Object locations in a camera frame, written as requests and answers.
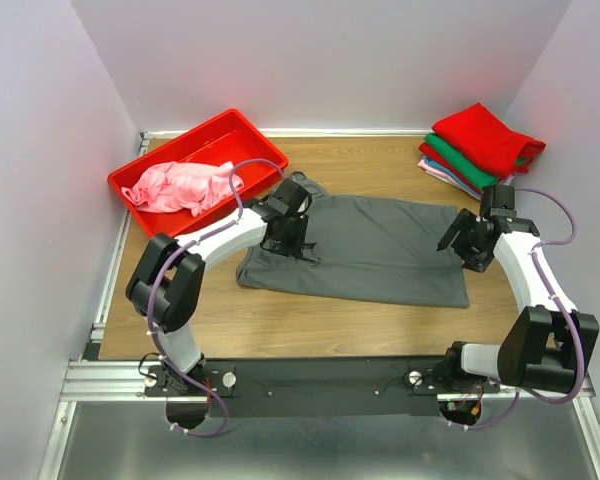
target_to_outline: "red folded cloth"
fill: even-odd
[[[455,174],[455,176],[462,180],[471,190],[476,192],[478,195],[482,195],[482,191],[480,189],[476,188],[469,180],[467,180],[467,178],[464,175],[462,175],[458,170],[456,170],[453,167],[453,165],[451,165],[444,158],[442,158],[440,154],[436,152],[431,145],[429,145],[426,142],[422,142],[418,149],[427,157],[431,158],[432,160],[435,160],[437,163],[442,165],[444,168],[451,170]]]
[[[528,172],[528,165],[546,147],[544,142],[509,130],[480,103],[443,118],[433,131],[480,170],[499,178]],[[516,166],[518,158],[528,161]]]

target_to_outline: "red tray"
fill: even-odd
[[[148,213],[136,209],[121,188],[133,187],[144,171],[158,163],[182,162],[219,166],[231,161],[234,165],[250,158],[266,158],[280,168],[289,164],[278,150],[238,110],[231,109],[208,120],[193,130],[174,138],[152,152],[109,174],[109,183],[149,236],[164,232],[172,237],[199,230],[230,214],[237,204],[232,197],[195,217],[189,210],[175,213]],[[258,195],[280,180],[278,171],[266,163],[247,165],[237,172],[244,181],[240,190],[243,200]]]

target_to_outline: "folded clothes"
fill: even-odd
[[[476,167],[499,178],[528,172],[528,165],[546,147],[544,142],[510,130],[480,103],[443,118],[433,131]],[[518,158],[525,161],[517,164]]]
[[[448,164],[452,165],[454,170],[462,173],[462,175],[477,189],[482,190],[487,185],[498,183],[498,177],[480,170],[462,155],[462,153],[453,148],[435,133],[430,133],[424,137],[424,141],[438,152]]]
[[[426,173],[438,178],[439,180],[442,180],[445,183],[448,183],[449,185],[453,185],[454,187],[457,187],[464,192],[467,192],[469,195],[471,195],[475,199],[478,199],[478,200],[480,199],[480,196],[476,192],[471,190],[471,188],[469,188],[462,181],[455,178],[453,173],[451,173],[449,171],[445,171],[444,167],[442,167],[440,165],[438,165],[438,167],[439,167],[439,169],[438,169],[434,166],[437,164],[433,160],[430,160],[430,161],[427,161],[427,160],[430,160],[430,159],[427,159],[426,156],[423,156],[422,160],[420,160],[420,162],[418,163],[418,166],[420,168],[422,168]]]
[[[233,163],[219,167],[200,163],[159,163],[149,167],[132,188],[122,188],[122,194],[138,210],[171,213],[191,210],[194,217],[231,195],[229,174]],[[233,176],[236,189],[244,182]]]
[[[436,152],[431,145],[426,142],[422,142],[418,149],[427,157],[436,161],[437,164],[442,165],[460,180],[462,183],[466,184],[471,190],[473,190],[478,195],[482,195],[482,190],[476,187],[473,183],[467,179],[462,173],[460,173],[456,168],[453,167],[449,162],[447,162],[442,156]]]
[[[426,155],[422,155],[422,159],[431,167],[435,168],[436,170],[441,170],[443,172],[446,172],[448,175],[450,175],[451,177],[453,177],[457,182],[461,183],[462,185],[464,185],[466,188],[471,189],[471,187],[469,187],[469,185],[467,185],[465,182],[463,182],[462,180],[460,180],[455,173],[453,173],[451,170],[445,168],[444,166],[440,165],[438,162],[436,162],[433,158],[429,158]],[[515,173],[512,173],[511,175],[509,175],[507,178],[505,178],[504,180],[500,180],[498,183],[503,183],[505,185],[510,185],[511,182],[513,181],[513,179],[516,177]]]

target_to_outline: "gray shirt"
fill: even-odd
[[[306,259],[249,249],[240,285],[405,305],[468,307],[461,260],[436,251],[456,217],[452,206],[329,195],[303,173],[291,178],[313,197]]]

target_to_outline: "pink garment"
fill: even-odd
[[[159,163],[149,167],[133,188],[122,188],[122,194],[138,210],[154,213],[191,210],[194,217],[231,195],[229,173],[233,163],[215,167],[200,163]],[[233,176],[236,190],[244,186]]]
[[[459,188],[463,192],[467,192],[473,198],[480,200],[480,197],[478,196],[477,193],[472,192],[471,190],[469,190],[467,188],[464,188],[462,185],[460,185],[458,182],[456,182],[456,180],[454,178],[447,175],[446,173],[436,170],[435,168],[431,167],[430,165],[427,165],[427,162],[425,162],[424,160],[420,160],[420,162],[418,162],[418,166],[421,169],[423,169],[426,173],[428,173],[429,175],[436,177],[437,179],[442,180],[443,182],[448,183],[449,185],[453,185],[454,187]]]

